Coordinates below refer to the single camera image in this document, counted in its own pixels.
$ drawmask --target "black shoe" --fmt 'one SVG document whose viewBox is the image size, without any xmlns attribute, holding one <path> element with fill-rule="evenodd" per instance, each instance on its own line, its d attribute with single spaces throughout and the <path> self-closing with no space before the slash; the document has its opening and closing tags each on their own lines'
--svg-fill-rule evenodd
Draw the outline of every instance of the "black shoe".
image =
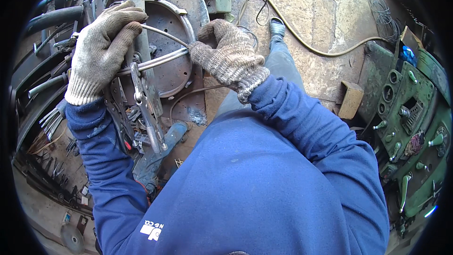
<svg viewBox="0 0 453 255">
<path fill-rule="evenodd" d="M 282 19 L 278 17 L 272 17 L 269 21 L 269 31 L 270 37 L 275 35 L 279 35 L 281 37 L 285 36 L 285 24 L 283 23 Z"/>
</svg>

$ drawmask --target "brown knit glove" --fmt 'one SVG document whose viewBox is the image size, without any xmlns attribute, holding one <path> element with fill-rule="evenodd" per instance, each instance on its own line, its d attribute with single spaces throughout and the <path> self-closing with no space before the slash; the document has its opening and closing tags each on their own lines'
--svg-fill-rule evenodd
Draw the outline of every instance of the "brown knit glove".
<svg viewBox="0 0 453 255">
<path fill-rule="evenodd" d="M 142 32 L 139 22 L 148 16 L 132 1 L 105 9 L 80 32 L 72 58 L 65 99 L 84 105 L 100 97 L 100 91 L 120 69 L 127 49 Z"/>
<path fill-rule="evenodd" d="M 205 44 L 212 37 L 218 44 L 216 49 Z M 198 40 L 188 47 L 192 62 L 237 92 L 239 101 L 247 104 L 252 91 L 269 76 L 269 69 L 263 67 L 264 57 L 255 55 L 250 38 L 233 24 L 217 19 L 198 32 Z"/>
</svg>

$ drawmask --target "knitted glove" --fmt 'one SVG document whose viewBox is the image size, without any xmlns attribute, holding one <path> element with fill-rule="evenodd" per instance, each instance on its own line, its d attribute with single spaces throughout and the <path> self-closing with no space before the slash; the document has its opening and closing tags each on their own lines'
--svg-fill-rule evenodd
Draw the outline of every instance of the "knitted glove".
<svg viewBox="0 0 453 255">
<path fill-rule="evenodd" d="M 203 43 L 212 36 L 216 49 Z M 198 39 L 188 47 L 192 62 L 237 92 L 239 101 L 247 104 L 252 91 L 269 76 L 269 69 L 263 67 L 264 57 L 255 55 L 250 38 L 233 24 L 217 19 L 198 32 Z"/>
<path fill-rule="evenodd" d="M 142 32 L 139 22 L 148 16 L 132 1 L 105 9 L 82 29 L 72 58 L 72 71 L 65 99 L 71 105 L 84 105 L 100 98 L 120 69 L 127 49 Z"/>
</svg>

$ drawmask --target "grinding disc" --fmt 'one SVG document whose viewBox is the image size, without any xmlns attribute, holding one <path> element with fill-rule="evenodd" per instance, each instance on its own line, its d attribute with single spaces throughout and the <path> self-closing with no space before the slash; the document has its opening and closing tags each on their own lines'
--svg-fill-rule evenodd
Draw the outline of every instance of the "grinding disc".
<svg viewBox="0 0 453 255">
<path fill-rule="evenodd" d="M 83 237 L 80 231 L 73 225 L 62 225 L 60 238 L 64 246 L 73 254 L 82 254 L 85 250 Z"/>
</svg>

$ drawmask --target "gray pants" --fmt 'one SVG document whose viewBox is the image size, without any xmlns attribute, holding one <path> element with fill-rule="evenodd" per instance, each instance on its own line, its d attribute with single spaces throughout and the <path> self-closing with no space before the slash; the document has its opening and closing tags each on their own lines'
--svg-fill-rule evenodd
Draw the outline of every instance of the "gray pants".
<svg viewBox="0 0 453 255">
<path fill-rule="evenodd" d="M 266 57 L 264 66 L 267 67 L 272 75 L 275 77 L 285 77 L 286 80 L 295 83 L 299 86 L 303 92 L 302 77 L 297 71 L 296 64 L 289 53 L 286 43 L 283 41 L 283 38 L 280 36 L 273 36 L 270 39 L 269 43 L 270 53 Z M 226 95 L 222 104 L 220 104 L 219 109 L 217 110 L 217 116 L 232 110 L 239 110 L 244 108 L 252 107 L 250 104 L 243 105 L 237 99 L 237 93 L 233 90 Z"/>
</svg>

